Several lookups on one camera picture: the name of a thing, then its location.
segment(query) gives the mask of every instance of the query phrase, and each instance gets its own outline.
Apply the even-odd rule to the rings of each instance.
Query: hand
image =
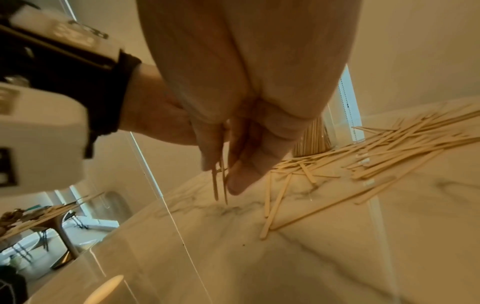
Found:
[[[230,120],[227,186],[240,194],[321,114],[345,67],[360,0],[137,0],[148,47],[188,113],[202,167]]]

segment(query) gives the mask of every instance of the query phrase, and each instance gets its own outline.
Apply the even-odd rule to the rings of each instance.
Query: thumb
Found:
[[[196,141],[201,151],[201,169],[209,171],[220,161],[224,148],[224,125],[192,120]]]

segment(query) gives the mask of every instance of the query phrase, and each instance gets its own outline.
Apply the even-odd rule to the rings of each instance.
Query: floor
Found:
[[[70,240],[75,245],[79,245],[92,240],[102,240],[107,234],[107,231],[94,229],[80,229],[77,227],[69,227],[65,229]],[[42,286],[48,283],[59,271],[51,270],[50,266],[60,258],[66,251],[66,247],[62,240],[57,236],[48,239],[47,252],[42,246],[30,251],[33,256],[33,262],[29,264],[25,260],[22,261],[19,274],[23,275],[27,281],[28,294],[31,296]]]

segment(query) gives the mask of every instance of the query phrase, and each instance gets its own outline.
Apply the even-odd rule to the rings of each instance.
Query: white marble surface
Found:
[[[398,117],[468,103],[467,111],[478,110],[480,97],[362,121],[387,127]],[[480,135],[479,118],[465,124]],[[349,133],[345,127],[337,132],[339,139]],[[271,231],[265,241],[259,239],[264,181],[230,197],[225,206],[214,201],[211,175],[201,174],[165,197],[183,241],[163,203],[152,204],[62,270],[30,302],[83,303],[96,286],[127,273],[127,283],[136,287],[132,292],[146,294],[140,303],[478,303],[479,152],[480,143],[445,151],[369,203],[341,203]],[[317,170],[342,176],[318,178],[317,188],[294,175],[275,222],[360,187],[340,168],[351,161]],[[282,182],[274,176],[272,200]]]

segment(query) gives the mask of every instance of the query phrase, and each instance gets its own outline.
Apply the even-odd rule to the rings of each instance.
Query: marble countertop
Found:
[[[466,104],[478,110],[480,97],[365,117],[362,124],[388,127],[398,117]],[[480,118],[465,123],[480,135]],[[337,138],[348,133],[338,127]],[[271,231],[265,241],[265,181],[230,196],[226,206],[214,200],[211,175],[201,174],[84,252],[30,303],[83,303],[118,274],[135,298],[122,296],[125,303],[478,303],[479,152],[480,143],[447,150],[369,203],[346,201]],[[274,223],[361,186],[340,168],[351,161],[317,170],[342,176],[317,178],[319,187],[294,175]],[[272,200],[282,185],[273,175]]]

